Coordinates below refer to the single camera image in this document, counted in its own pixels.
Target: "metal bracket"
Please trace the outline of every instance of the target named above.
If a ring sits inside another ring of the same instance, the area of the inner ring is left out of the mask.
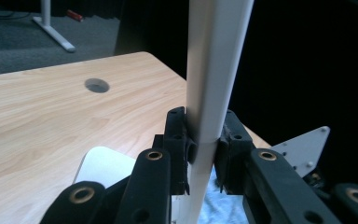
[[[296,172],[304,177],[315,169],[329,134],[330,128],[323,126],[270,149],[281,153]]]

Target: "white surface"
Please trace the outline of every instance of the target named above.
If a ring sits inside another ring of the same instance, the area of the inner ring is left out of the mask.
[[[329,134],[330,128],[323,126],[282,142],[270,149],[281,154],[285,152],[284,157],[286,160],[296,167],[296,172],[301,177],[304,177],[315,169]]]
[[[94,147],[80,164],[74,183],[94,181],[107,189],[129,176],[134,165],[135,159],[131,157],[108,147]]]
[[[177,223],[198,222],[253,2],[190,1],[186,126],[198,148],[188,169],[190,196],[179,201]]]

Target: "wooden table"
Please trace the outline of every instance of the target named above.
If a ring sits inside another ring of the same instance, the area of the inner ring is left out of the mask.
[[[145,52],[0,75],[0,224],[38,223],[91,148],[135,159],[184,105],[186,81]]]

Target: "white pole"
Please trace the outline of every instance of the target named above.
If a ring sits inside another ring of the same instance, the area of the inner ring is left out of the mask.
[[[42,0],[42,23],[45,26],[50,26],[50,13],[51,13],[51,3],[50,0]]]
[[[186,120],[198,144],[176,223],[197,223],[254,0],[190,0]]]

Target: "black mechanical part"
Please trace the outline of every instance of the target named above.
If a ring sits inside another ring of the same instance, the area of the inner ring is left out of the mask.
[[[343,223],[358,223],[358,185],[342,183],[331,194],[332,210]]]
[[[281,154],[255,149],[245,164],[270,223],[340,223]]]
[[[194,145],[186,130],[185,108],[167,113],[164,134],[157,134],[153,147],[161,147],[171,155],[171,195],[190,194],[187,180],[188,151]]]
[[[324,176],[319,167],[316,167],[309,174],[305,175],[303,180],[315,189],[324,189],[326,185]]]
[[[246,174],[244,179],[242,206],[249,223],[269,223],[271,221],[269,210],[249,174]]]
[[[112,224],[116,218],[121,198],[124,195],[130,177],[118,181],[116,184],[107,188],[103,200],[103,206],[100,211],[100,222],[98,224]]]
[[[115,224],[171,222],[171,156],[160,148],[139,154]]]
[[[82,181],[65,189],[50,206],[41,224],[100,223],[105,188],[96,182]]]
[[[227,111],[220,137],[219,146],[214,157],[217,180],[220,190],[227,194],[243,194],[243,161],[250,151],[255,149],[252,137],[231,110]]]

